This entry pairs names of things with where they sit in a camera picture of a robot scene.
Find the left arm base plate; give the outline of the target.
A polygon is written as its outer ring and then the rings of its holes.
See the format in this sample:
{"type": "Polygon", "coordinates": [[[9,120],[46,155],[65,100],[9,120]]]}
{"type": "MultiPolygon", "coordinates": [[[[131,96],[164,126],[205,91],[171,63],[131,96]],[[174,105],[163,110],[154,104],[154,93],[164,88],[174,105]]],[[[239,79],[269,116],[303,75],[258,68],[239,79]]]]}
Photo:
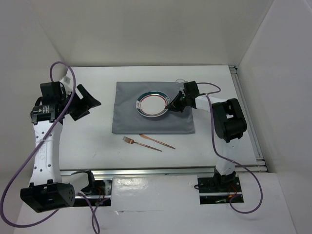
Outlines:
{"type": "Polygon", "coordinates": [[[92,207],[110,207],[112,187],[112,179],[97,179],[92,186],[83,188],[80,193],[88,198],[92,207]]]}

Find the copper knife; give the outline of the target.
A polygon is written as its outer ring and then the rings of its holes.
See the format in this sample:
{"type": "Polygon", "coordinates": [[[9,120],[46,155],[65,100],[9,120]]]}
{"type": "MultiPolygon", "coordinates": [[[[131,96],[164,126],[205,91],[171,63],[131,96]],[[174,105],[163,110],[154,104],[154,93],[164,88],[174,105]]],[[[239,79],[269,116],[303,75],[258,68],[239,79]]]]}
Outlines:
{"type": "Polygon", "coordinates": [[[166,147],[168,147],[168,148],[175,149],[175,147],[173,147],[173,146],[171,146],[171,145],[169,145],[169,144],[166,144],[166,143],[164,143],[164,142],[158,141],[158,140],[153,139],[153,138],[151,138],[151,137],[148,137],[148,136],[146,136],[146,135],[144,135],[144,134],[139,134],[139,136],[142,137],[142,138],[144,138],[144,139],[148,139],[148,140],[151,140],[151,141],[156,142],[156,143],[158,143],[158,144],[161,144],[161,145],[163,145],[163,146],[166,146],[166,147]]]}

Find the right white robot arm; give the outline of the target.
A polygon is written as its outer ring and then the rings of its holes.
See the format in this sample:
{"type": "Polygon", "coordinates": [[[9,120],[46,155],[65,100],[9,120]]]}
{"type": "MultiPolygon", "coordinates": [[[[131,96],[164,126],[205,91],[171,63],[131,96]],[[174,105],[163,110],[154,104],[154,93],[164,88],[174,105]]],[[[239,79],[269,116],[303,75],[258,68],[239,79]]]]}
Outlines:
{"type": "Polygon", "coordinates": [[[207,94],[201,93],[198,85],[195,81],[184,83],[183,91],[178,92],[166,109],[183,112],[186,107],[191,107],[210,113],[213,150],[219,157],[210,186],[224,191],[234,183],[237,147],[247,131],[247,123],[238,99],[212,97],[211,94],[221,92],[217,85],[210,83],[217,90],[207,94]]]}

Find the copper fork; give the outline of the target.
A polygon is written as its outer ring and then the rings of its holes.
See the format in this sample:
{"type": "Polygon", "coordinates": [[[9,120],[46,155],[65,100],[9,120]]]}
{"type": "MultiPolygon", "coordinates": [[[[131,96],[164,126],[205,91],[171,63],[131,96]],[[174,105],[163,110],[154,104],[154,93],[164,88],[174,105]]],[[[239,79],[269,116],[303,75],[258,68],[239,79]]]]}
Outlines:
{"type": "Polygon", "coordinates": [[[137,144],[137,145],[140,145],[140,146],[148,148],[148,149],[152,149],[152,150],[155,150],[155,151],[158,151],[158,152],[162,152],[162,150],[160,150],[160,149],[154,148],[152,146],[149,146],[149,145],[146,145],[146,144],[143,144],[143,143],[140,143],[140,142],[136,142],[133,139],[131,139],[129,137],[126,137],[126,136],[124,136],[122,138],[122,140],[124,140],[125,142],[127,142],[128,144],[131,144],[131,145],[132,144],[137,144]]]}

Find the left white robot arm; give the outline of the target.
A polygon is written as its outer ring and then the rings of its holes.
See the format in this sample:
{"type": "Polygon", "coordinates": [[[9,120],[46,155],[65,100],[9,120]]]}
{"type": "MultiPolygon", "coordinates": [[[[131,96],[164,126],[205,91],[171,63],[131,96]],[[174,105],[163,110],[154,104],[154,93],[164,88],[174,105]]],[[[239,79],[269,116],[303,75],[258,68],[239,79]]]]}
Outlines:
{"type": "Polygon", "coordinates": [[[64,118],[61,114],[70,115],[76,121],[101,105],[83,85],[77,88],[82,98],[72,93],[66,81],[42,83],[42,95],[30,113],[38,150],[34,154],[30,185],[21,189],[20,197],[37,213],[72,207],[78,192],[89,195],[96,190],[90,170],[74,172],[67,183],[60,174],[59,147],[64,118]]]}

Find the grey cloth placemat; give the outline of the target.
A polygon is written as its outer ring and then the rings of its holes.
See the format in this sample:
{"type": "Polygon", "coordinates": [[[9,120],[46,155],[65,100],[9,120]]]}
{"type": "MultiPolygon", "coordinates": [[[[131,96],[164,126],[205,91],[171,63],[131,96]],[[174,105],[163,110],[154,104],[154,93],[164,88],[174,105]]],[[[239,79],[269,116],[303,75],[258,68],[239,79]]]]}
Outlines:
{"type": "Polygon", "coordinates": [[[181,112],[167,111],[160,117],[144,117],[136,110],[136,100],[149,91],[161,91],[173,100],[179,92],[176,82],[117,82],[112,123],[113,134],[194,134],[190,107],[181,112]]]}

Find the white plate green red rim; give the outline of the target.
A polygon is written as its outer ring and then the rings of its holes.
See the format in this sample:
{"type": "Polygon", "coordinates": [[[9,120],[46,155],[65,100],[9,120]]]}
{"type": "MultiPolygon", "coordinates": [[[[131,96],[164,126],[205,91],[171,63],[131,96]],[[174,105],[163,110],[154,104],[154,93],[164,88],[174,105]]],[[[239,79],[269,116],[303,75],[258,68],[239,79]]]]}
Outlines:
{"type": "Polygon", "coordinates": [[[166,107],[170,102],[169,96],[165,93],[161,91],[149,91],[138,97],[136,100],[136,110],[144,117],[160,117],[168,111],[166,107]]]}

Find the clear glass cup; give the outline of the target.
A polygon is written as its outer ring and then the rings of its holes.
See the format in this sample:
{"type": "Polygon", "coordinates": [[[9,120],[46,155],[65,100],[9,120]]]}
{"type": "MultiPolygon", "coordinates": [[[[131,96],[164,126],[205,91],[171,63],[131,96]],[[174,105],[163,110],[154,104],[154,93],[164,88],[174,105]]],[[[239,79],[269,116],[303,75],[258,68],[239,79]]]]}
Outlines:
{"type": "Polygon", "coordinates": [[[175,80],[175,82],[179,84],[179,90],[184,93],[184,83],[187,83],[188,81],[182,78],[178,78],[175,80]]]}

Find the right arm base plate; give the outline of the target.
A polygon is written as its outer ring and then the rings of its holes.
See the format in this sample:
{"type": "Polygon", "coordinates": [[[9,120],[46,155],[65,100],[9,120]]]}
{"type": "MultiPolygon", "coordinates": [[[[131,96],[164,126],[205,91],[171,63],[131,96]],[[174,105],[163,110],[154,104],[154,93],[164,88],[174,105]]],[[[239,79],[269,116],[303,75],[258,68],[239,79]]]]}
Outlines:
{"type": "Polygon", "coordinates": [[[199,192],[200,204],[244,203],[239,177],[226,185],[217,186],[212,177],[198,177],[194,186],[199,192]]]}

